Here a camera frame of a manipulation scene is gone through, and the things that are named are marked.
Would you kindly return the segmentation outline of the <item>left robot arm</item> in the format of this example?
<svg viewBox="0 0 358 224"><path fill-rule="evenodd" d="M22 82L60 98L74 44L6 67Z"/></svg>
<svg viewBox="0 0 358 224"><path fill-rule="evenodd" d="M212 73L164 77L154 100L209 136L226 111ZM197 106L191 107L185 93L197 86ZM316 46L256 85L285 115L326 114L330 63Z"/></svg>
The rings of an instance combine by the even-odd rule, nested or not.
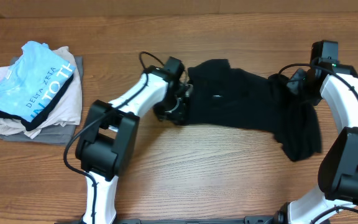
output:
<svg viewBox="0 0 358 224"><path fill-rule="evenodd" d="M161 67L144 68L140 80L115 100L96 100L83 129L74 137L78 173L87 184L86 210L80 223L113 223L119 176L135 148L139 122L149 110L160 121L181 125L186 120L191 86L181 82L182 61L170 57Z"/></svg>

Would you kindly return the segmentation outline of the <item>black t-shirt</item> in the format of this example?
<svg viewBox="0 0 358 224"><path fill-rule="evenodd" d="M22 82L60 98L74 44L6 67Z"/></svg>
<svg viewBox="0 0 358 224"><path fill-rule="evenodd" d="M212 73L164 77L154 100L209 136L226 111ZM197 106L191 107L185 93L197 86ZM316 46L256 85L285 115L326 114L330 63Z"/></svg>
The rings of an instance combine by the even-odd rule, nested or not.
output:
<svg viewBox="0 0 358 224"><path fill-rule="evenodd" d="M288 78L268 78L226 59L212 59L188 69L193 91L187 125L214 124L273 134L289 160L296 162L322 151L314 106L287 88Z"/></svg>

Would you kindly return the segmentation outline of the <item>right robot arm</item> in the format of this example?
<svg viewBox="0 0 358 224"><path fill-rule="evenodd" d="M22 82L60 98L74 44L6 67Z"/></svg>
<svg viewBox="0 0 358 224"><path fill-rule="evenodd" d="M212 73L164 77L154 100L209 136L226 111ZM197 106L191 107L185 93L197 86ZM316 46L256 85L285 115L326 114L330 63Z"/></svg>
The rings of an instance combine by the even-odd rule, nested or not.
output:
<svg viewBox="0 0 358 224"><path fill-rule="evenodd" d="M341 211L358 214L358 74L339 61L338 43L331 40L313 43L307 67L287 88L313 105L325 100L339 135L320 164L317 186L285 203L270 223L329 223Z"/></svg>

